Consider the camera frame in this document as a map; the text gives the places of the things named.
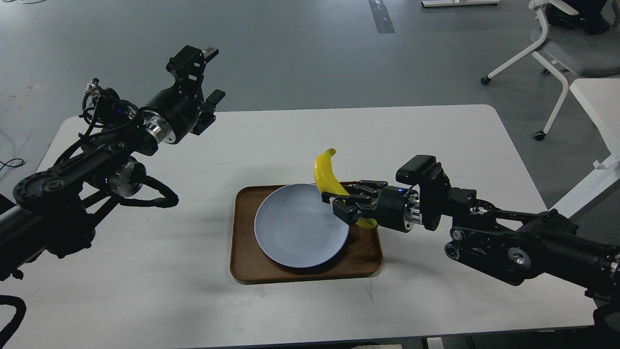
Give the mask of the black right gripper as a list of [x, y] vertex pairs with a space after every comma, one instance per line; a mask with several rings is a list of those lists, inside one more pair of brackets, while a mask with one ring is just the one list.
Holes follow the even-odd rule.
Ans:
[[[412, 188], [388, 186], [387, 181], [360, 180], [348, 185], [328, 185], [322, 189], [323, 203], [330, 203], [335, 217], [349, 226], [379, 226], [409, 232], [421, 224], [420, 194]], [[362, 211], [348, 204], [375, 204], [373, 219], [362, 217]]]

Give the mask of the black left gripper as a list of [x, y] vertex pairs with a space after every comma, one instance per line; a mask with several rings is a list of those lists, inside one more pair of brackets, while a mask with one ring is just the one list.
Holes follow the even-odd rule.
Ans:
[[215, 89], [203, 101], [202, 83], [206, 65], [218, 54], [219, 49], [215, 47], [184, 46], [166, 64], [175, 84], [143, 106], [144, 110], [161, 116], [172, 128], [172, 141], [165, 140], [166, 143], [179, 143], [191, 130], [199, 136], [215, 122], [217, 104], [226, 97], [226, 92]]

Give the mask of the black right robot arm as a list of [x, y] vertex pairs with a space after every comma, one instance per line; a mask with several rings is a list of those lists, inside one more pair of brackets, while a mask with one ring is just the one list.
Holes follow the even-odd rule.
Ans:
[[552, 209], [507, 211], [478, 199], [476, 190], [453, 187], [435, 156], [417, 155], [396, 172], [403, 187], [360, 180], [342, 185], [334, 176], [330, 148], [316, 157], [313, 177], [323, 203], [348, 225], [409, 232], [429, 231], [452, 218], [445, 254], [512, 286], [547, 273], [585, 288], [606, 304], [593, 312], [595, 326], [618, 335], [606, 318], [619, 312], [619, 247], [587, 240], [577, 225]]

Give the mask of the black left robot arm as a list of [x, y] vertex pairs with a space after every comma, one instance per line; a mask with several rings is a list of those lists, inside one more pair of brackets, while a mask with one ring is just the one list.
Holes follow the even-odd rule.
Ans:
[[188, 133], [200, 135], [216, 119], [224, 91], [204, 97], [206, 65], [215, 47], [185, 46], [166, 70], [173, 85], [138, 108], [111, 88], [92, 79], [84, 92], [85, 133], [47, 170], [22, 179], [14, 200], [1, 198], [1, 279], [22, 280], [22, 265], [48, 251], [58, 258], [89, 248], [95, 228], [118, 205], [174, 207], [179, 197], [148, 176], [133, 153], [151, 156], [160, 143], [179, 143]]

